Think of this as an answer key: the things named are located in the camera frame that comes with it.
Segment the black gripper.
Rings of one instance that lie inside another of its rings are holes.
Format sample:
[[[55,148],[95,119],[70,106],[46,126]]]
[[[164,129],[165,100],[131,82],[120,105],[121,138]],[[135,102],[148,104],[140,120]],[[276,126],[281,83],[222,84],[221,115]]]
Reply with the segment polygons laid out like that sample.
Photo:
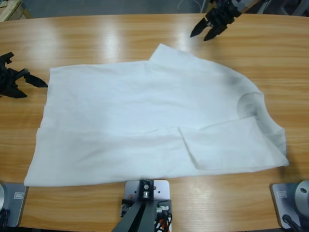
[[[217,6],[212,8],[206,15],[205,19],[201,19],[193,28],[190,37],[199,35],[206,27],[211,27],[210,31],[204,37],[204,41],[208,41],[220,35],[227,29],[227,24],[234,22],[234,19],[239,17],[242,12],[238,8],[238,0],[220,0]]]
[[[0,72],[0,94],[15,99],[26,98],[27,95],[19,90],[16,84],[16,80],[21,77],[25,77],[26,83],[35,87],[48,87],[42,79],[31,75],[27,69],[16,71],[9,68]]]

